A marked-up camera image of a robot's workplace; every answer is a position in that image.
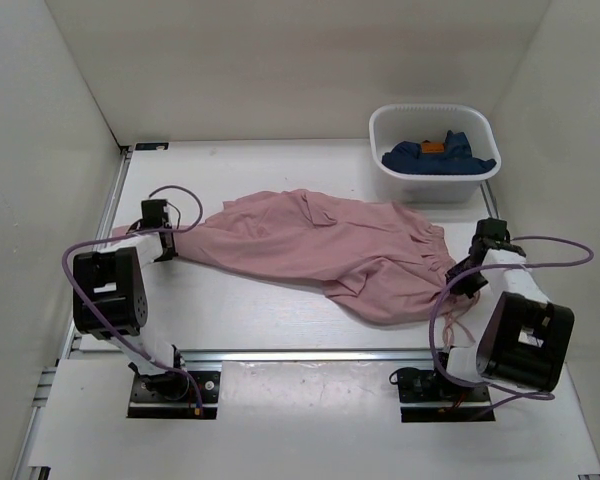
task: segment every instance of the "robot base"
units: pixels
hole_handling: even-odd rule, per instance
[[[195,406],[195,392],[183,392],[180,398],[165,398],[147,389],[136,374],[131,386],[127,418],[171,418],[189,420],[215,420],[220,396],[220,372],[189,371],[202,394],[203,413]]]

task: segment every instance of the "white enclosure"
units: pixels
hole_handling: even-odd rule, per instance
[[[305,396],[288,384],[301,375],[293,365],[249,370],[225,362],[227,408],[219,421],[200,430],[124,421],[128,390],[116,389],[131,377],[122,356],[88,337],[74,351],[64,342],[72,338],[71,295],[59,267],[64,247],[106,233],[110,225],[101,220],[114,214],[116,224],[134,220],[146,190],[166,182],[201,191],[208,213],[260,189],[379,200],[365,170],[369,117],[382,105],[433,102],[482,112],[502,157],[491,183],[497,205],[483,184],[456,207],[417,207],[445,227],[456,259],[475,221],[498,210],[515,234],[564,236],[596,251],[580,269],[536,272],[548,296],[577,318],[560,398],[503,408],[495,424],[476,429],[404,430],[377,410],[394,405],[372,378],[371,393],[366,383],[356,389],[357,377],[347,380],[355,394],[327,389],[324,396],[321,375],[344,385],[351,362],[320,367]],[[144,141],[183,143],[121,161],[119,146]],[[579,254],[524,248],[532,260]],[[196,288],[192,295],[167,290],[159,269],[146,275],[151,308],[169,317],[165,330],[191,350],[426,348],[422,324],[371,329],[316,291],[189,266],[176,274]],[[474,327],[484,325],[490,301],[486,292],[467,318]],[[187,323],[192,308],[201,319]],[[46,399],[49,387],[36,390],[40,373],[60,358],[44,407],[38,396]],[[364,375],[390,367],[376,362]],[[284,398],[265,397],[279,431],[256,421],[266,401],[244,383],[245,372],[272,391],[286,389]],[[312,420],[316,397],[324,417]],[[343,412],[359,421],[347,424]],[[367,437],[365,421],[374,422]],[[201,432],[209,440],[203,446]],[[334,432],[359,436],[365,446],[350,470],[334,462],[355,445],[338,444]],[[242,442],[265,434],[272,436],[243,450]],[[187,442],[199,450],[191,454]],[[242,463],[211,462],[223,446]],[[259,446],[280,448],[279,462],[263,467]],[[67,458],[78,450],[72,470]],[[392,478],[575,479],[600,473],[595,453],[600,460],[600,0],[0,0],[0,480],[16,465],[14,478],[28,479],[29,462],[52,464],[50,480],[155,478],[155,464],[142,462],[161,454],[174,479],[189,478],[190,468],[204,480],[307,472],[357,478],[385,466]],[[303,455],[315,458],[306,470]],[[405,470],[409,458],[413,471]]]

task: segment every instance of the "black bracket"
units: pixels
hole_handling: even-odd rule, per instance
[[[136,374],[129,397],[128,418],[172,418],[189,420],[215,420],[220,397],[219,371],[189,370],[202,394],[203,415],[196,408],[193,389],[183,390],[177,396],[166,397],[151,391]]]
[[[389,382],[398,387],[402,423],[495,420],[493,412],[480,415],[491,403],[487,387],[460,387],[435,370],[412,367],[396,370]]]

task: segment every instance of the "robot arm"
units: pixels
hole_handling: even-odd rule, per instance
[[[449,271],[448,280],[478,265],[525,264],[524,251],[509,243],[506,225],[502,220],[481,220],[469,257]],[[447,372],[471,382],[492,379],[552,391],[566,356],[573,312],[551,303],[527,270],[481,273],[484,276],[477,273],[456,284],[456,293],[471,296],[476,287],[489,283],[498,302],[480,342],[451,349]]]
[[[142,202],[138,230],[171,228],[166,200]],[[188,389],[187,379],[165,372],[155,364],[183,369],[184,362],[175,345],[165,341],[155,324],[147,321],[147,298],[141,269],[154,261],[177,256],[173,234],[153,233],[123,240],[98,252],[76,255],[74,277],[80,287],[107,317],[123,338],[152,361],[127,348],[102,325],[74,292],[73,318],[78,331],[91,334],[122,350],[131,360],[129,367],[143,380],[147,389],[165,397],[175,397]]]

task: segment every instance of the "wire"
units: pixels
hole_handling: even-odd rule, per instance
[[[491,382],[479,382],[479,383],[469,382],[469,381],[454,377],[449,372],[447,372],[445,367],[442,365],[442,362],[438,358],[438,353],[437,353],[437,349],[436,349],[436,345],[435,345],[435,322],[436,322],[436,318],[438,317],[438,311],[440,310],[444,300],[450,295],[451,289],[454,287],[454,285],[456,285],[462,279],[464,279],[470,275],[473,275],[474,273],[484,271],[484,270],[497,270],[497,269],[526,270],[526,269],[532,269],[532,268],[577,267],[579,265],[584,265],[585,263],[590,262],[591,260],[593,260],[593,257],[594,257],[594,253],[593,253],[593,250],[591,250],[591,248],[587,247],[586,245],[583,245],[582,243],[574,242],[573,240],[567,240],[567,239],[558,238],[558,237],[549,237],[549,236],[544,236],[544,235],[526,235],[526,236],[516,237],[516,238],[512,239],[512,241],[521,241],[521,240],[546,240],[546,241],[551,241],[551,242],[563,243],[563,244],[571,245],[573,247],[577,247],[577,248],[584,250],[585,252],[587,252],[587,256],[583,259],[574,260],[571,262],[545,262],[545,263],[529,263],[529,264],[506,263],[506,264],[499,264],[499,265],[481,265],[478,267],[470,268],[470,269],[462,272],[457,277],[453,278],[449,283],[447,283],[447,285],[445,285],[445,287],[440,292],[440,295],[438,295],[436,303],[434,304],[433,309],[431,310],[431,314],[429,315],[429,349],[431,350],[431,356],[433,357],[433,363],[435,365],[435,368],[437,371],[440,372],[440,374],[442,376],[444,376],[450,382],[452,382],[458,386],[461,386],[461,387],[475,388],[475,387],[487,385],[487,386],[490,386],[497,390],[500,390],[502,392],[510,393],[512,395],[511,397],[505,399],[506,401],[502,400],[500,402],[495,403],[491,407],[488,407],[490,409],[495,409],[501,405],[509,403],[510,401],[516,400],[518,398],[529,398],[529,399],[534,399],[534,400],[553,400],[555,397],[553,394],[551,394],[549,392],[519,392],[517,390],[511,389],[508,387],[504,387],[502,385],[498,385],[498,384],[491,383]]]
[[[178,221],[176,222],[176,230],[178,228],[180,228],[180,219],[182,218],[182,212],[180,211],[180,209],[178,207],[176,207],[173,203],[171,202],[167,202],[167,205],[170,205],[171,207],[173,207],[173,209],[178,212]]]
[[[186,371],[184,369],[173,368],[173,367],[169,367],[168,365],[164,365],[164,364],[160,363],[159,361],[153,359],[144,350],[136,348],[134,345],[132,345],[131,343],[129,343],[118,332],[118,330],[116,330],[115,327],[113,325],[111,325],[111,323],[109,322],[109,320],[107,320],[107,318],[102,314],[102,312],[100,312],[100,310],[98,309],[98,307],[96,307],[96,305],[91,301],[91,299],[89,298],[89,296],[85,293],[85,291],[80,287],[80,285],[76,281],[75,277],[73,276],[73,273],[71,272],[71,268],[69,267],[69,256],[73,252],[75,252],[76,250],[78,250],[80,248],[93,247],[95,245],[103,245],[105,243],[110,243],[110,242],[119,242],[121,240],[127,240],[128,238],[133,238],[133,237],[136,237],[138,235],[150,235],[152,233],[174,233],[174,234],[179,234],[179,233],[190,232],[191,230],[193,230],[200,223],[200,221],[202,220],[203,208],[202,208],[202,202],[200,201],[200,199],[198,198],[198,196],[195,193],[193,193],[191,190],[188,190],[188,189],[186,189],[184,187],[181,187],[179,185],[165,185],[165,186],[160,187],[160,188],[154,190],[153,192],[151,192],[149,194],[149,198],[151,198],[153,195],[155,195],[158,192],[161,192],[163,190],[170,190],[170,189],[180,190],[182,192],[185,192],[186,194],[188,194],[189,196],[191,196],[191,198],[193,198],[195,200],[195,202],[198,204],[198,209],[199,209],[198,217],[196,218],[196,220],[191,225],[189,225],[188,227],[182,228],[182,229],[175,229],[175,230],[170,229],[170,228],[153,228],[153,229],[150,229],[150,230],[141,230],[139,232],[128,233],[126,235],[120,235],[120,236],[116,236],[116,237],[105,238],[105,239],[102,239],[102,240],[88,240],[88,241],[85,241],[85,242],[76,243],[75,245],[72,245],[69,248],[67,248],[67,250],[62,254],[62,270],[64,271],[64,274],[66,275],[67,279],[69,280],[69,283],[73,287],[73,290],[80,297],[80,299],[84,302],[84,304],[86,305],[86,307],[89,310],[91,310],[91,312],[93,313],[93,315],[100,321],[100,323],[102,323],[102,325],[107,329],[107,331],[114,338],[116,338],[122,345],[124,345],[127,349],[131,350],[132,352],[136,353],[137,355],[140,355],[142,358],[144,358],[145,360],[147,360],[149,363],[151,363],[155,367],[158,367],[158,368],[160,368],[162,370],[165,370],[167,372],[172,372],[172,373],[177,373],[179,375],[183,375],[189,382],[191,382],[191,385],[193,386],[193,389],[196,392],[196,407],[199,408],[200,411],[202,412],[202,394],[200,393],[200,388],[198,387],[198,384],[196,383],[196,381],[193,378],[193,376],[188,371]]]

